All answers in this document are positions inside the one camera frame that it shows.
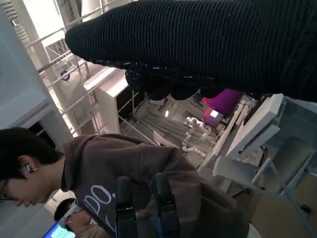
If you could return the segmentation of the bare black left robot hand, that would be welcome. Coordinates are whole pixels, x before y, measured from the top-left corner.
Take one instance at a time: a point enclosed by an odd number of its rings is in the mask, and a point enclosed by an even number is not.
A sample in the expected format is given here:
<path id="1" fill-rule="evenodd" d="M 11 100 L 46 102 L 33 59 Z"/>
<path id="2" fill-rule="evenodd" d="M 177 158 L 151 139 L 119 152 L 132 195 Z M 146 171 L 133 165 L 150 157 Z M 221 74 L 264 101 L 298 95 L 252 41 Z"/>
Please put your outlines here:
<path id="1" fill-rule="evenodd" d="M 153 192 L 155 233 L 159 238 L 179 238 L 180 223 L 176 202 L 165 174 L 155 175 Z M 131 181 L 128 177 L 119 177 L 115 194 L 115 236 L 117 238 L 147 238 L 148 235 L 149 233 L 137 222 Z"/>

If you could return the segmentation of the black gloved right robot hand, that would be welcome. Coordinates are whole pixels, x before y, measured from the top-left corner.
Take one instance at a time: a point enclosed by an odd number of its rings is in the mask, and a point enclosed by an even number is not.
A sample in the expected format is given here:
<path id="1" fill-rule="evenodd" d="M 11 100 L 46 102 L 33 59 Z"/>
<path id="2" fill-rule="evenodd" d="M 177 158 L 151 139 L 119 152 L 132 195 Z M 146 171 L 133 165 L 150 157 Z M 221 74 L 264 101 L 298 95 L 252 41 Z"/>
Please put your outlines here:
<path id="1" fill-rule="evenodd" d="M 225 89 L 317 100 L 314 0 L 139 0 L 73 26 L 65 41 L 125 70 L 153 100 Z"/>

